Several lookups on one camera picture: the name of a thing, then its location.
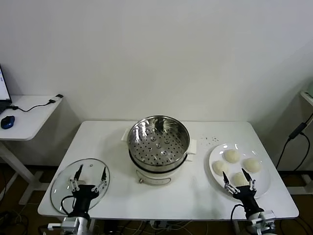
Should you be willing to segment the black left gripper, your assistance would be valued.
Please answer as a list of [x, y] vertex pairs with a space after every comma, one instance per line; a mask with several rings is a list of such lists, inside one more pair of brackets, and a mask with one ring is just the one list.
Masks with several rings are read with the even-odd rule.
[[74, 191], [72, 193], [73, 197], [75, 198], [72, 217], [90, 217], [88, 212], [91, 201], [97, 198], [99, 196], [99, 192], [107, 186], [106, 167], [103, 169], [101, 180], [98, 185], [78, 185], [82, 168], [83, 165], [81, 164], [79, 169], [74, 174], [74, 178], [69, 181], [71, 191]]

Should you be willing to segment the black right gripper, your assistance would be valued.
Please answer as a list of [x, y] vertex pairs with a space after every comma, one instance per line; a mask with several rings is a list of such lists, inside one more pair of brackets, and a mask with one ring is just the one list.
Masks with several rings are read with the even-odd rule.
[[250, 217], [253, 214], [263, 212], [264, 210], [259, 207], [254, 196], [256, 194], [255, 180], [252, 179], [249, 173], [247, 173], [243, 168], [242, 172], [249, 183], [249, 186], [234, 187], [231, 185], [227, 175], [223, 171], [223, 181], [224, 188], [233, 195], [235, 199], [242, 202], [246, 217]]

